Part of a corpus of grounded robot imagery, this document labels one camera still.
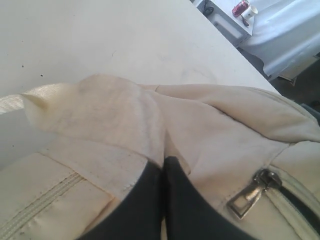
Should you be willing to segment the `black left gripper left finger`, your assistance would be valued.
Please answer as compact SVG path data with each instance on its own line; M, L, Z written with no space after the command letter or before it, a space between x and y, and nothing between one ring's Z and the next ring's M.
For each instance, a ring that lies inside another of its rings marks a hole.
M148 162L125 199L81 240L160 240L161 170Z

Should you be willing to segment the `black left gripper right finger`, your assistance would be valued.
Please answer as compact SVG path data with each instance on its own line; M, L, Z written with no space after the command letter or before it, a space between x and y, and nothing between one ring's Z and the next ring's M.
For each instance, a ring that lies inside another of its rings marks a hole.
M163 164L165 225L168 240L251 240L200 195L174 156Z

